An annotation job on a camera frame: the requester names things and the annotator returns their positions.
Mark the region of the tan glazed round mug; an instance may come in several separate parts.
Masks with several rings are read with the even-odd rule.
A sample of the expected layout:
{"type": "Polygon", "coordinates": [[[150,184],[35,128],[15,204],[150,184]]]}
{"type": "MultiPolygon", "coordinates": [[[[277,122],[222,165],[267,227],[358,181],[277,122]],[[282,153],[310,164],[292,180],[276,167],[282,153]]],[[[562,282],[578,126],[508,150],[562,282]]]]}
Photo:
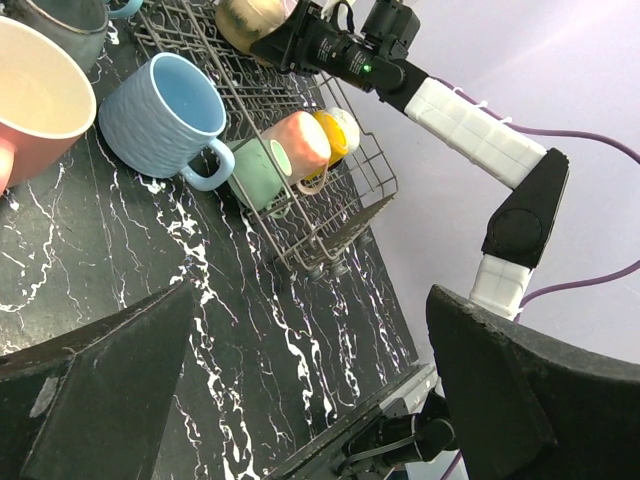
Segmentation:
{"type": "Polygon", "coordinates": [[[241,53],[284,23],[292,7],[279,0],[220,0],[214,21],[220,35],[241,53]]]}

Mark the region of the white speckled ceramic mug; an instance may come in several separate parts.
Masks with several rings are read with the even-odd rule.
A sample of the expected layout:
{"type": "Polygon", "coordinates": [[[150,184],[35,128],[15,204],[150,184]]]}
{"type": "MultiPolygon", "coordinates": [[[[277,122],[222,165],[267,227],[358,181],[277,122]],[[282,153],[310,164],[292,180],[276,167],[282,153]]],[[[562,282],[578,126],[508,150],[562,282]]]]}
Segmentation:
{"type": "Polygon", "coordinates": [[[339,107],[330,107],[327,113],[336,120],[344,132],[348,152],[354,153],[360,145],[360,129],[353,115],[339,107]]]}

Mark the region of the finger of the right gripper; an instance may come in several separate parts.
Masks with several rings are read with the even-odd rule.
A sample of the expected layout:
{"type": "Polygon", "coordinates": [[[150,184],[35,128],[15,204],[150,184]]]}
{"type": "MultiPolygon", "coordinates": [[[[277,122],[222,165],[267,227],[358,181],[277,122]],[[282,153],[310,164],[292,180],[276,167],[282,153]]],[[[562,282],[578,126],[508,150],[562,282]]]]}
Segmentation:
{"type": "Polygon", "coordinates": [[[307,4],[258,4],[250,52],[277,70],[305,70],[307,4]]]}

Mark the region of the peach pink mug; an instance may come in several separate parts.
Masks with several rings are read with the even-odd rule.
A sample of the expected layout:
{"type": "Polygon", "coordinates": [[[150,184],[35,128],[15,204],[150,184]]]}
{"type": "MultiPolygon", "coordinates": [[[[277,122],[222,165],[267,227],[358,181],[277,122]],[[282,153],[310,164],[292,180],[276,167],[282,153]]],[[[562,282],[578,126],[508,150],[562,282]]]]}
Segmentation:
{"type": "Polygon", "coordinates": [[[291,163],[288,184],[296,185],[305,195],[319,193],[326,182],[331,155],[329,140],[320,123],[306,111],[296,111],[261,133],[266,140],[278,141],[291,163]],[[306,187],[302,181],[320,169],[320,183],[306,187]]]}

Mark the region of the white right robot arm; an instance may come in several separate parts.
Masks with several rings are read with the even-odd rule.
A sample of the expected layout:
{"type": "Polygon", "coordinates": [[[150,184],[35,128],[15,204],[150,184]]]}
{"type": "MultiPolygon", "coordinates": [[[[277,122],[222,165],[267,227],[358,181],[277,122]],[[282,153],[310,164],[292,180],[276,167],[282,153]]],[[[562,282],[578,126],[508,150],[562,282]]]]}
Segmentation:
{"type": "Polygon", "coordinates": [[[402,112],[504,184],[468,297],[434,286],[426,323],[442,392],[421,412],[379,417],[322,469],[361,479],[458,451],[472,479],[635,479],[639,368],[516,320],[554,227],[568,158],[409,62],[420,23],[376,2],[361,29],[299,2],[251,52],[283,73],[328,73],[402,112]]]}

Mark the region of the light blue ribbed mug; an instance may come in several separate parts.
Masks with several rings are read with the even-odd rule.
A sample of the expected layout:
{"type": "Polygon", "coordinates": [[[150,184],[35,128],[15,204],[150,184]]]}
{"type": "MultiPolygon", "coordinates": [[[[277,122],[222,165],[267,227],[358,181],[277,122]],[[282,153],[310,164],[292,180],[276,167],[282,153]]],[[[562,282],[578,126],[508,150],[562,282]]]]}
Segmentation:
{"type": "Polygon", "coordinates": [[[181,175],[211,191],[233,173],[234,153],[219,139],[224,102],[214,82],[180,55],[154,55],[104,99],[97,119],[107,146],[143,175],[181,175]]]}

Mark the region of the pink mug white interior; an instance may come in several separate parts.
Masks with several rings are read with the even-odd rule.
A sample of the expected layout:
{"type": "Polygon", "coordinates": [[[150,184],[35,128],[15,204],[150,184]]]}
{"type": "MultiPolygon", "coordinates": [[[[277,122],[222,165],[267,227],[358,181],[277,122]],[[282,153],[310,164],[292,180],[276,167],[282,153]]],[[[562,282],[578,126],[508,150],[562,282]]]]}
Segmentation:
{"type": "Polygon", "coordinates": [[[97,111],[78,64],[37,30],[1,19],[1,189],[48,169],[89,129],[97,111]]]}

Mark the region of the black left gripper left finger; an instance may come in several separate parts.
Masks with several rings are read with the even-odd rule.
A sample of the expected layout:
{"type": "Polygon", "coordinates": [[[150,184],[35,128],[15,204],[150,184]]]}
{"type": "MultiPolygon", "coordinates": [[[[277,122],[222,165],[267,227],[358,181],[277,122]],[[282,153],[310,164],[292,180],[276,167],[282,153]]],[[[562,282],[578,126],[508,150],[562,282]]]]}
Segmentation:
{"type": "Polygon", "coordinates": [[[179,283],[2,356],[2,478],[151,478],[194,307],[179,283]]]}

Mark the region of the yellow mug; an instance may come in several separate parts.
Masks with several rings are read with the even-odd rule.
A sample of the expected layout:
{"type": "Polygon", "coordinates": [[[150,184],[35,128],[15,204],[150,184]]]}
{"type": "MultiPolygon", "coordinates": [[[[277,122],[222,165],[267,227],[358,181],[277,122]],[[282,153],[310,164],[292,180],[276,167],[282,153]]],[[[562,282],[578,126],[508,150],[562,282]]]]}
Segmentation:
{"type": "Polygon", "coordinates": [[[349,142],[346,134],[346,123],[343,110],[331,107],[318,110],[312,116],[320,123],[331,147],[328,169],[331,170],[349,153],[349,142]]]}

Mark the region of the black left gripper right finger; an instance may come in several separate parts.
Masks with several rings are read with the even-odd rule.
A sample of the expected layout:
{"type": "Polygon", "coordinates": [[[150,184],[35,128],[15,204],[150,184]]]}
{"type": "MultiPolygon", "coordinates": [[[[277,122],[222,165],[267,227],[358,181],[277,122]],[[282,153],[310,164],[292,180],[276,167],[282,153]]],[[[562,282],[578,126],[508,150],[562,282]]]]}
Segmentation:
{"type": "Polygon", "coordinates": [[[442,287],[426,323],[472,479],[636,479],[639,367],[506,320],[442,287]]]}

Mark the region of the green teal mug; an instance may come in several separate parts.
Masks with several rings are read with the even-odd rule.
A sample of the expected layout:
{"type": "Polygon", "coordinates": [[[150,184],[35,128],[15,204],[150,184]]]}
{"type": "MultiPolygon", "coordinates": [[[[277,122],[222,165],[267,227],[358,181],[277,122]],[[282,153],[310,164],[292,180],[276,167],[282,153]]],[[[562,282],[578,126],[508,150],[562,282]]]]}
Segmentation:
{"type": "Polygon", "coordinates": [[[274,199],[284,189],[284,183],[257,138],[249,140],[243,146],[241,143],[241,140],[229,143],[236,165],[228,184],[247,208],[250,207],[250,199],[256,211],[270,209],[275,205],[274,199]]]}

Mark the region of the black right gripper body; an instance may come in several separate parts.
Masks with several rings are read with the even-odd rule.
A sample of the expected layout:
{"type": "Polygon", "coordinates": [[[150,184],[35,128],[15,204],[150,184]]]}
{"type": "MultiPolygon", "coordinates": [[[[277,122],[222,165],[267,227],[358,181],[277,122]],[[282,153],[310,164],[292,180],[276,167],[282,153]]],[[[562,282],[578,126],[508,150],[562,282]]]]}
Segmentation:
{"type": "Polygon", "coordinates": [[[372,51],[355,35],[351,4],[298,4],[288,17],[292,32],[287,66],[298,74],[327,73],[359,90],[373,90],[372,51]]]}

